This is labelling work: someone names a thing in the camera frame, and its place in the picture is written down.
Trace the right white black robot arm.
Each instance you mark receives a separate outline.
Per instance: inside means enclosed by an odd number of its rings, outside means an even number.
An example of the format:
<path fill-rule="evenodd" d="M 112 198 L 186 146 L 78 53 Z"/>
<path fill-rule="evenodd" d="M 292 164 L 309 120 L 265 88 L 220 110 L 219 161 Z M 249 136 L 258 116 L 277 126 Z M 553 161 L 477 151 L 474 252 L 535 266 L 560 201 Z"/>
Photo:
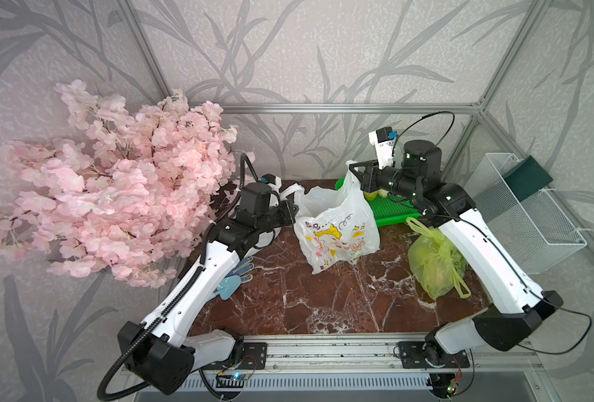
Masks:
<path fill-rule="evenodd" d="M 432 142 L 412 140 L 404 144 L 400 167 L 377 160 L 348 164 L 363 191 L 401 196 L 428 218 L 464 256 L 492 300 L 489 308 L 426 336 L 424 358 L 436 368 L 452 355 L 483 345 L 506 352 L 563 307 L 560 294 L 543 290 L 504 250 L 463 187 L 442 182 L 441 156 Z"/>

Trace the white printed plastic bag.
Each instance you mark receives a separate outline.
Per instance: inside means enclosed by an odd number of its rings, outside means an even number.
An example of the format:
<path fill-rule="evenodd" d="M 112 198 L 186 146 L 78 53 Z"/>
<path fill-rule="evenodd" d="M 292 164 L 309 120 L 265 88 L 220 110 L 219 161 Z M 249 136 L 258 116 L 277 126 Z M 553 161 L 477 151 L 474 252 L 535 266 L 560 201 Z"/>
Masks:
<path fill-rule="evenodd" d="M 305 192 L 305 188 L 302 185 L 297 184 L 297 183 L 291 184 L 286 189 L 284 189 L 283 191 L 280 192 L 280 201 L 288 200 L 292 194 L 295 194 L 298 192 L 301 192 L 301 193 Z"/>

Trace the light blue spatula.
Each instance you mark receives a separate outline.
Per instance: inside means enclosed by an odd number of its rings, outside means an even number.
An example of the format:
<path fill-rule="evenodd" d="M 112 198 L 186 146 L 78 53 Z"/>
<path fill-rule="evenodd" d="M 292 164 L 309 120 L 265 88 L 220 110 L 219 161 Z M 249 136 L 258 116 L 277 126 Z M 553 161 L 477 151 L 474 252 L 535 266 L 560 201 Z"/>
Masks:
<path fill-rule="evenodd" d="M 240 276 L 229 276 L 224 278 L 217 286 L 213 294 L 211 295 L 210 300 L 213 300 L 216 297 L 219 297 L 223 301 L 227 301 L 230 299 L 235 291 L 241 286 L 241 277 Z"/>

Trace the light green plastic bag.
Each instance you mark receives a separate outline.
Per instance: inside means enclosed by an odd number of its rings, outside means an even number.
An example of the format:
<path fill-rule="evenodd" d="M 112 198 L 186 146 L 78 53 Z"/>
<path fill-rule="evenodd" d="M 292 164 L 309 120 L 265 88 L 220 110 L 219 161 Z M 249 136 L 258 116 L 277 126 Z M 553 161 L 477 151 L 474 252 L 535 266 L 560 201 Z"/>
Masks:
<path fill-rule="evenodd" d="M 464 276 L 467 261 L 453 243 L 436 228 L 429 228 L 414 218 L 406 224 L 419 235 L 409 247 L 409 268 L 423 290 L 434 301 L 456 290 L 462 299 L 471 296 Z"/>

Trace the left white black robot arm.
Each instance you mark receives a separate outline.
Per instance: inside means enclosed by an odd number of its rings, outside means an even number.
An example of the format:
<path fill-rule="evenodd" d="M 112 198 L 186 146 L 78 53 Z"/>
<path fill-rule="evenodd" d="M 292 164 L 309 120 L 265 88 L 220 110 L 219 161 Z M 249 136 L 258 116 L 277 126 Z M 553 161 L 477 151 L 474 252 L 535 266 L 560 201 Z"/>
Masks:
<path fill-rule="evenodd" d="M 225 330 L 192 337 L 189 331 L 226 276 L 295 224 L 299 208 L 291 196 L 301 189 L 292 184 L 280 192 L 277 185 L 259 181 L 239 191 L 208 226 L 200 256 L 174 290 L 140 323 L 121 328 L 121 355 L 100 382 L 99 400 L 120 400 L 147 387 L 171 395 L 190 374 L 212 363 L 238 363 L 240 337 Z"/>

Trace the pink artificial blossom tree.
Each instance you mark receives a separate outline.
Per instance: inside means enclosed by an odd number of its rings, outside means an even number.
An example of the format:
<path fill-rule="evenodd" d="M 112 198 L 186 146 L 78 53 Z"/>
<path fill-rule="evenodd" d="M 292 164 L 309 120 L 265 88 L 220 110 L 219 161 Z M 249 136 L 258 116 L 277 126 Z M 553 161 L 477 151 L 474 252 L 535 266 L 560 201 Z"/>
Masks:
<path fill-rule="evenodd" d="M 130 113 L 122 95 L 99 96 L 74 80 L 56 91 L 87 142 L 9 142 L 10 163 L 32 189 L 0 211 L 0 256 L 57 248 L 57 276 L 109 269 L 132 287 L 159 288 L 177 271 L 215 218 L 211 199 L 235 173 L 238 132 L 215 102 L 191 107 L 176 90 Z"/>

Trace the dark green card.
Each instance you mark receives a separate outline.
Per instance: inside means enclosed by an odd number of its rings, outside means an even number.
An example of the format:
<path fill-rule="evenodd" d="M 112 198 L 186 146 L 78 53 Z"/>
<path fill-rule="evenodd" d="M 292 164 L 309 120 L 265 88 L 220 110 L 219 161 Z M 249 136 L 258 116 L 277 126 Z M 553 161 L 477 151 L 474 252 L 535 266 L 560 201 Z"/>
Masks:
<path fill-rule="evenodd" d="M 553 182 L 552 176 L 532 156 L 528 156 L 503 175 L 504 181 L 519 202 Z"/>

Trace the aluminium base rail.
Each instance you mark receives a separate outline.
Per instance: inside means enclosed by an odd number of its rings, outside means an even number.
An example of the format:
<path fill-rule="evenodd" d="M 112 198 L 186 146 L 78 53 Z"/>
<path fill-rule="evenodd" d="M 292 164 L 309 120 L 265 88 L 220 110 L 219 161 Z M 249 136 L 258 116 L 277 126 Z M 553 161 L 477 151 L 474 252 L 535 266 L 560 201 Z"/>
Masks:
<path fill-rule="evenodd" d="M 422 333 L 266 335 L 243 341 L 243 360 L 213 363 L 193 373 L 181 392 L 203 390 L 203 380 L 220 394 L 241 391 L 448 390 L 483 385 L 486 380 L 546 397 L 550 380 L 537 355 L 522 348 L 507 353 L 484 346 L 447 355 L 433 366 Z"/>

